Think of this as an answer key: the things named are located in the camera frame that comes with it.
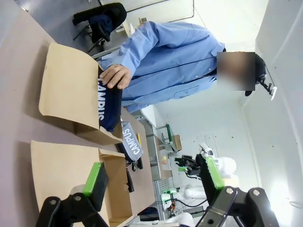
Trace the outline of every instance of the folded clothing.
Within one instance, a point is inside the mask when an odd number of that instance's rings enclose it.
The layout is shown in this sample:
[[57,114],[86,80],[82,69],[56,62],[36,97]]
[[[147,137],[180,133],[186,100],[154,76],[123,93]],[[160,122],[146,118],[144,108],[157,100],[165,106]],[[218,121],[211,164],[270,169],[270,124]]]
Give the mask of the folded clothing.
[[125,154],[128,162],[136,162],[143,154],[143,150],[130,122],[122,122],[123,143],[118,143],[119,152]]
[[102,84],[99,75],[103,70],[99,67],[98,72],[98,115],[99,127],[107,131],[113,131],[118,123],[121,122],[121,102],[122,90],[117,86],[109,89]]

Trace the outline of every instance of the cardboard box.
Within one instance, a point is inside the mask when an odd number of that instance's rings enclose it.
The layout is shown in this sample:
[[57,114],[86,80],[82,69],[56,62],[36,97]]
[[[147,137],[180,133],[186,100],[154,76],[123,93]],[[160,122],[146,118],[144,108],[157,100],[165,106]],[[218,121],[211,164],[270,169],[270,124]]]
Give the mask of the cardboard box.
[[121,153],[77,145],[31,142],[32,171],[39,210],[49,196],[66,199],[72,188],[85,184],[95,162],[104,162],[109,178],[100,211],[110,227],[133,218],[127,186],[125,157]]
[[99,64],[86,53],[52,43],[46,58],[39,111],[44,116],[74,122],[76,135],[89,141],[101,145],[121,143],[121,124],[113,133],[99,127],[98,69]]
[[180,135],[175,135],[174,138],[175,138],[175,143],[176,143],[176,149],[178,151],[181,151],[182,150],[182,144],[181,144],[181,140],[180,140]]

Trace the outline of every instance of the blue shirt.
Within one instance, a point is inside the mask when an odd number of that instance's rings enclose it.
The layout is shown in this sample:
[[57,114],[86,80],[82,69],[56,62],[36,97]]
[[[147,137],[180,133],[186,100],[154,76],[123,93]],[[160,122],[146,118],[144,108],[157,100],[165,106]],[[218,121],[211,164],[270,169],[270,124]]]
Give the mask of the blue shirt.
[[133,79],[123,90],[122,106],[129,112],[205,90],[216,80],[217,52],[224,44],[206,28],[173,22],[147,22],[99,64],[127,67]]

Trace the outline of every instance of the office chair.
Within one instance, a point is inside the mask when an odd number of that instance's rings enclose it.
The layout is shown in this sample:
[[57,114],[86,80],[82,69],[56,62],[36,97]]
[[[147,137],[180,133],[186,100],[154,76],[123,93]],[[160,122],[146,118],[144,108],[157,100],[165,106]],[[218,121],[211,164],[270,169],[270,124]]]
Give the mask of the office chair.
[[[99,6],[93,9],[89,9],[80,13],[76,13],[73,17],[73,24],[76,26],[77,24],[83,21],[89,21],[89,24],[86,25],[74,38],[76,40],[83,32],[86,35],[91,37],[93,46],[89,49],[88,53],[94,49],[99,43],[109,42],[110,41],[110,33],[114,31],[118,26],[120,26],[123,21],[126,19],[126,10],[121,3],[110,3],[103,6]],[[103,26],[100,23],[92,23],[90,20],[92,17],[100,15],[106,15],[110,18],[112,23],[112,31],[105,31]]]

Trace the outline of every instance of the tabletop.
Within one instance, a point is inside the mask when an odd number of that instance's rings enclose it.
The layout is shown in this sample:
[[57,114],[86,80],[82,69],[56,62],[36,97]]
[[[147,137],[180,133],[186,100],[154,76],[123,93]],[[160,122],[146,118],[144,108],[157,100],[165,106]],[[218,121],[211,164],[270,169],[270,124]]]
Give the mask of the tabletop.
[[[30,141],[75,144],[117,151],[115,145],[101,146],[51,124],[38,110],[42,75],[51,36],[21,8],[16,12],[0,51],[0,187],[2,226],[34,226],[39,214],[31,170]],[[126,110],[129,121],[142,138],[143,169],[130,170],[135,192],[130,194],[136,215],[155,201],[145,130]]]

